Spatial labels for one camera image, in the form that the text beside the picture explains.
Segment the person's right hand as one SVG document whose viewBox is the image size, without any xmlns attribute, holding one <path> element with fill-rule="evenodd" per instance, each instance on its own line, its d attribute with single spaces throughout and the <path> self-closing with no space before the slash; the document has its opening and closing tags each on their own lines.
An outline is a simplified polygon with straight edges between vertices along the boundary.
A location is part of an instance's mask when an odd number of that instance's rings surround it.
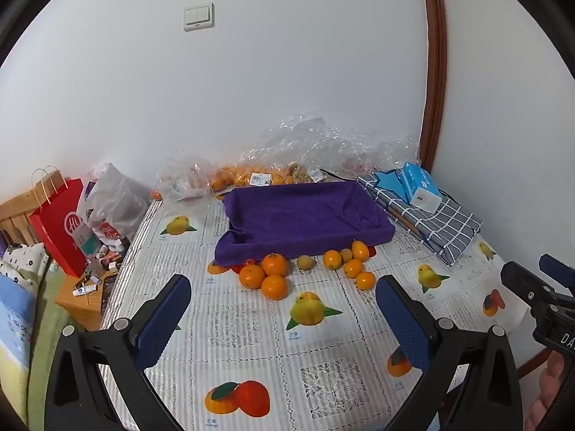
<svg viewBox="0 0 575 431">
<path fill-rule="evenodd" d="M 560 390 L 563 370 L 563 356 L 553 351 L 548 358 L 546 369 L 541 372 L 539 377 L 540 393 L 528 409 L 524 423 L 526 431 L 535 430 L 550 409 L 558 390 Z"/>
</svg>

